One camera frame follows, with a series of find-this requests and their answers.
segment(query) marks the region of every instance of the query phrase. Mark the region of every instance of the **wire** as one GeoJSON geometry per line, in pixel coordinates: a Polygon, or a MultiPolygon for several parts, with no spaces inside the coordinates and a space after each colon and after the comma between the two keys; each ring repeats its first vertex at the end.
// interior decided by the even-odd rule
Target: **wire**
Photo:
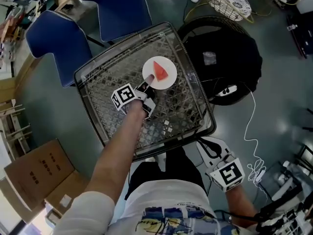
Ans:
{"type": "Polygon", "coordinates": [[[223,158],[222,161],[219,161],[219,162],[218,162],[218,164],[216,165],[216,168],[217,168],[217,169],[220,169],[220,168],[219,168],[219,164],[220,164],[220,163],[224,163],[224,165],[222,165],[222,167],[225,166],[226,163],[227,163],[225,160],[227,160],[229,156],[233,157],[234,160],[236,159],[236,158],[230,153],[230,154],[226,155],[226,156],[223,158]]]}
{"type": "Polygon", "coordinates": [[[220,80],[220,79],[218,79],[218,80],[215,82],[215,85],[214,85],[214,88],[213,88],[213,93],[214,93],[214,90],[215,90],[215,86],[217,85],[217,83],[218,83],[219,80],[220,80]]]}
{"type": "Polygon", "coordinates": [[[247,167],[251,170],[249,176],[248,176],[248,181],[252,181],[253,184],[255,185],[255,187],[257,187],[258,189],[260,189],[264,194],[265,194],[265,197],[266,197],[266,200],[268,200],[268,196],[267,194],[265,193],[264,190],[262,190],[258,185],[257,183],[259,183],[260,181],[256,181],[258,175],[261,173],[261,171],[265,170],[266,171],[266,166],[264,166],[264,160],[261,159],[260,157],[256,156],[255,153],[256,153],[256,150],[258,148],[258,144],[259,144],[259,141],[257,139],[246,139],[246,133],[248,131],[248,127],[251,123],[251,120],[253,118],[253,115],[254,115],[254,112],[255,112],[255,108],[256,108],[256,103],[255,103],[255,99],[254,99],[254,96],[253,96],[253,93],[252,91],[249,89],[249,87],[243,83],[247,88],[248,90],[250,91],[251,93],[251,96],[252,96],[252,99],[253,99],[253,102],[254,102],[254,107],[253,107],[253,112],[252,112],[252,115],[250,117],[250,120],[248,122],[248,124],[246,125],[246,131],[245,131],[245,135],[244,135],[244,140],[245,141],[256,141],[256,145],[255,145],[255,148],[254,148],[254,152],[253,152],[253,156],[257,159],[254,163],[254,167],[252,167],[252,164],[248,164],[247,167]]]}
{"type": "Polygon", "coordinates": [[[207,190],[206,190],[206,195],[209,196],[209,192],[210,192],[210,189],[211,189],[211,186],[212,186],[212,180],[210,180],[210,183],[207,187],[207,190]]]}
{"type": "Polygon", "coordinates": [[[256,199],[258,198],[258,195],[259,195],[259,187],[256,189],[256,194],[255,194],[255,198],[254,198],[254,200],[253,200],[253,202],[252,202],[252,204],[254,204],[255,203],[255,201],[256,201],[256,199]]]}
{"type": "Polygon", "coordinates": [[[190,15],[196,8],[198,8],[198,7],[202,6],[202,5],[206,5],[206,4],[208,4],[208,3],[207,3],[207,2],[204,2],[204,3],[198,4],[197,6],[195,6],[194,8],[192,8],[192,9],[188,12],[187,16],[185,17],[184,22],[187,20],[187,17],[189,17],[189,15],[190,15]]]}
{"type": "Polygon", "coordinates": [[[270,10],[267,14],[259,14],[256,11],[252,11],[251,13],[253,15],[257,15],[257,16],[260,16],[260,17],[267,17],[267,16],[269,16],[272,13],[272,10],[270,10]]]}
{"type": "Polygon", "coordinates": [[[217,213],[217,212],[226,213],[226,214],[228,214],[230,216],[246,219],[246,220],[249,220],[249,221],[260,222],[260,219],[258,219],[256,217],[248,217],[248,216],[237,215],[237,214],[234,214],[232,212],[226,212],[224,210],[215,210],[214,211],[214,213],[217,213]]]}
{"type": "Polygon", "coordinates": [[[204,81],[201,81],[201,82],[203,83],[203,82],[207,82],[207,81],[213,81],[213,80],[220,79],[220,78],[225,78],[225,77],[216,77],[216,78],[204,80],[204,81]]]}
{"type": "Polygon", "coordinates": [[[187,9],[188,3],[189,3],[189,0],[187,0],[187,3],[186,3],[185,8],[184,8],[184,14],[182,16],[182,22],[183,23],[185,23],[185,14],[186,14],[186,9],[187,9]]]}

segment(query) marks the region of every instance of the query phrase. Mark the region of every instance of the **white sleeve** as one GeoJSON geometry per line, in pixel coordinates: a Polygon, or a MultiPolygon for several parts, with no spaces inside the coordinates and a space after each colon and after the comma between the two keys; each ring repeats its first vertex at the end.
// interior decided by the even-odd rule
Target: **white sleeve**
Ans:
{"type": "Polygon", "coordinates": [[[103,193],[84,192],[56,225],[54,235],[102,235],[112,220],[114,201],[103,193]]]}

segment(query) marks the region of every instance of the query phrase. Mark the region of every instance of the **red object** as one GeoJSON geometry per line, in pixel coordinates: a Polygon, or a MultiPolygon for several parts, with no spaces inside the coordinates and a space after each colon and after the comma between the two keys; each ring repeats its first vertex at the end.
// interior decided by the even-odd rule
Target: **red object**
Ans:
{"type": "Polygon", "coordinates": [[[166,70],[156,61],[153,61],[153,66],[156,74],[156,79],[158,82],[168,77],[166,70]]]}

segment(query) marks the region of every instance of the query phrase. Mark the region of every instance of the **gray floor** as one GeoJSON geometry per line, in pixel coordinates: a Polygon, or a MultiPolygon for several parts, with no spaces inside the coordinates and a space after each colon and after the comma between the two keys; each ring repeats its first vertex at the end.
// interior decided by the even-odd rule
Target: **gray floor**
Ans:
{"type": "MultiPolygon", "coordinates": [[[[183,9],[187,0],[147,0],[153,23],[171,22],[176,28],[182,24],[183,9]]],[[[241,21],[240,24],[256,40],[261,56],[264,59],[262,77],[256,92],[256,110],[247,133],[247,138],[257,138],[259,146],[257,155],[261,156],[266,166],[275,161],[288,159],[298,152],[299,142],[311,145],[312,136],[301,131],[303,124],[313,124],[303,109],[312,105],[313,61],[302,59],[295,47],[291,34],[286,29],[286,15],[273,7],[268,17],[255,17],[255,24],[241,21]]],[[[213,14],[212,9],[203,6],[196,10],[192,17],[213,14]]],[[[87,22],[81,22],[85,31],[99,38],[96,13],[89,16],[87,22]]],[[[101,51],[91,46],[93,54],[101,51]]],[[[26,83],[18,98],[26,107],[26,116],[31,123],[34,142],[41,145],[53,138],[58,138],[78,171],[86,176],[92,174],[102,145],[89,123],[76,88],[61,87],[52,55],[45,56],[26,83]]],[[[224,140],[230,149],[240,158],[246,175],[246,167],[254,163],[253,150],[255,142],[244,141],[246,124],[253,110],[253,100],[249,95],[232,106],[216,106],[214,115],[217,130],[214,137],[224,140]]],[[[198,164],[201,162],[195,144],[185,147],[189,158],[198,164]]],[[[134,163],[132,172],[139,163],[134,163]]],[[[208,178],[204,175],[205,166],[199,166],[205,186],[208,178]]],[[[253,200],[256,187],[244,182],[248,197],[253,200]]],[[[125,183],[125,195],[128,184],[125,183]]],[[[123,212],[124,201],[116,208],[114,218],[123,212]]],[[[212,208],[227,209],[224,194],[212,186],[209,199],[212,208]]],[[[265,204],[262,194],[256,199],[256,206],[265,204]]]]}

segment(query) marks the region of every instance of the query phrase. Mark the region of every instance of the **forearm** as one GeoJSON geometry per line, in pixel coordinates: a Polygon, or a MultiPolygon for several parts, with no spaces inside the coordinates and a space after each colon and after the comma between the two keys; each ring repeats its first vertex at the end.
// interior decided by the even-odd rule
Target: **forearm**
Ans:
{"type": "Polygon", "coordinates": [[[135,105],[135,109],[130,110],[120,128],[103,149],[86,189],[104,193],[115,203],[131,167],[137,139],[146,116],[142,104],[140,108],[136,107],[139,106],[135,105]]]}
{"type": "MultiPolygon", "coordinates": [[[[254,217],[255,214],[257,213],[253,204],[247,198],[242,186],[237,186],[226,192],[226,198],[228,202],[229,211],[234,214],[254,217]]],[[[238,225],[243,228],[247,228],[255,224],[255,222],[237,217],[232,217],[232,221],[235,225],[238,225]]]]}

